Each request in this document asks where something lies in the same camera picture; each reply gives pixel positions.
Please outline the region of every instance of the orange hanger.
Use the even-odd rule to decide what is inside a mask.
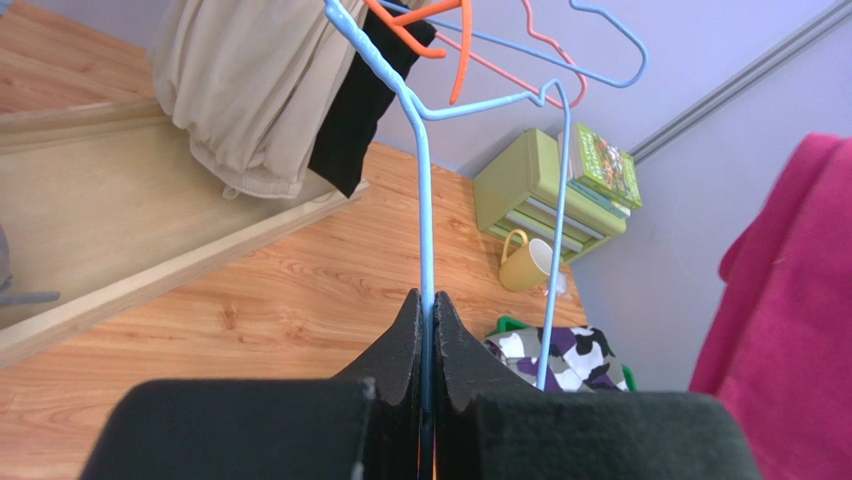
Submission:
[[[473,5],[472,0],[442,0],[438,3],[427,5],[417,10],[405,13],[398,17],[394,17],[382,6],[378,0],[364,0],[364,3],[370,7],[370,10],[376,14],[396,35],[408,45],[411,50],[426,58],[444,58],[447,56],[447,51],[443,48],[428,48],[424,47],[414,38],[404,27],[410,23],[424,18],[437,15],[442,12],[450,11],[454,8],[462,9],[462,40],[461,50],[459,55],[459,68],[456,70],[456,80],[453,84],[453,92],[450,95],[450,105],[458,101],[461,94],[462,85],[464,85],[465,76],[467,76],[467,67],[470,64],[470,49],[473,44]]]

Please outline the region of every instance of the camouflage bag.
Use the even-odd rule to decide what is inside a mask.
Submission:
[[[485,347],[510,370],[535,385],[541,354],[541,328],[527,328],[485,337]],[[554,327],[545,391],[627,391],[621,362],[603,332],[592,327]]]

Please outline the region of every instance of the pink towel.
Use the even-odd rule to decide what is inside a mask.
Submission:
[[[805,138],[719,274],[690,390],[728,408],[767,479],[852,478],[851,140]]]

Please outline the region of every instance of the black cloth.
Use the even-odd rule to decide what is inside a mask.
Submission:
[[[424,46],[435,39],[435,28],[425,21],[405,27]],[[364,33],[402,78],[420,58],[372,11],[364,21]],[[376,134],[379,119],[394,99],[394,92],[361,58],[355,55],[340,90],[317,133],[308,168],[328,180],[347,197],[361,181],[364,155]]]

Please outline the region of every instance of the wooden board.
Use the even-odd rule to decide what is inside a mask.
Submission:
[[[295,199],[225,200],[224,184],[153,100],[6,115],[0,132],[9,292],[62,293],[58,302],[0,308],[0,366],[351,201],[313,174]]]

